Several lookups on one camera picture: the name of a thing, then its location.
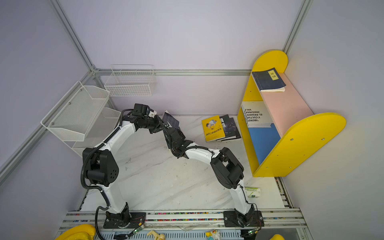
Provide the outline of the dark blue barcode book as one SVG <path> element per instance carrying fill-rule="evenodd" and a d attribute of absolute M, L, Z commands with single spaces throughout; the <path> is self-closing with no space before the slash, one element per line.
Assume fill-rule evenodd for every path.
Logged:
<path fill-rule="evenodd" d="M 168 111 L 165 111 L 162 117 L 162 121 L 167 129 L 174 128 L 176 130 L 180 129 L 180 122 L 176 120 Z"/>

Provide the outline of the white book black lettering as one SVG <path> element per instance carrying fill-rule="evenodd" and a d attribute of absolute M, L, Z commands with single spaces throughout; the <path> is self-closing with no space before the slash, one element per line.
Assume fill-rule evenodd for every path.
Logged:
<path fill-rule="evenodd" d="M 273 120 L 263 101 L 246 101 L 241 104 L 248 128 L 270 128 Z"/>

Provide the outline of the dark blue book yellow label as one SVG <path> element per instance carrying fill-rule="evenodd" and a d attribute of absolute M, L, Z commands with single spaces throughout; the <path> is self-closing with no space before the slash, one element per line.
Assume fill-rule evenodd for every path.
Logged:
<path fill-rule="evenodd" d="M 252 72 L 252 77 L 260 92 L 284 92 L 286 84 L 275 68 Z"/>

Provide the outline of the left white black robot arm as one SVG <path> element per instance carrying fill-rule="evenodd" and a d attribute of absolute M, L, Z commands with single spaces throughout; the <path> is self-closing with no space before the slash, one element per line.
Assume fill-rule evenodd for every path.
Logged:
<path fill-rule="evenodd" d="M 114 186 L 119 175 L 114 155 L 138 129 L 148 129 L 152 134 L 159 125 L 156 111 L 147 105 L 135 104 L 133 109 L 122 110 L 117 126 L 99 145 L 83 150 L 81 185 L 101 193 L 107 205 L 102 210 L 115 215 L 128 212 L 119 187 Z"/>

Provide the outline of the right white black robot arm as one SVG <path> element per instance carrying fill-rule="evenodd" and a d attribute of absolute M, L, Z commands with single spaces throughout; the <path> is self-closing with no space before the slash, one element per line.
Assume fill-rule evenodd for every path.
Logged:
<path fill-rule="evenodd" d="M 175 128 L 165 128 L 163 133 L 167 146 L 176 158 L 193 159 L 212 167 L 218 182 L 226 189 L 235 203 L 238 218 L 248 220 L 257 208 L 249 202 L 244 186 L 244 167 L 228 148 L 209 149 L 186 140 L 184 134 Z"/>

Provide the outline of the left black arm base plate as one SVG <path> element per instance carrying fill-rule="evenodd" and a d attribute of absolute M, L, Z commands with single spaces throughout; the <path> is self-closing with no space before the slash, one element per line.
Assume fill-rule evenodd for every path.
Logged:
<path fill-rule="evenodd" d="M 106 212 L 104 229 L 135 229 L 146 220 L 145 212 L 130 212 L 129 214 L 112 214 Z"/>

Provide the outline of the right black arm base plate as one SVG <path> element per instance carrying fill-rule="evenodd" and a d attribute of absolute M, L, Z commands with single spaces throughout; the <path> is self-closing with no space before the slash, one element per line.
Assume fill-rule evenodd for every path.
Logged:
<path fill-rule="evenodd" d="M 250 228 L 250 227 L 264 227 L 264 218 L 261 211 L 250 211 L 247 214 L 243 215 L 238 211 L 225 211 L 224 215 L 224 224 L 225 227 L 240 227 L 240 228 Z"/>

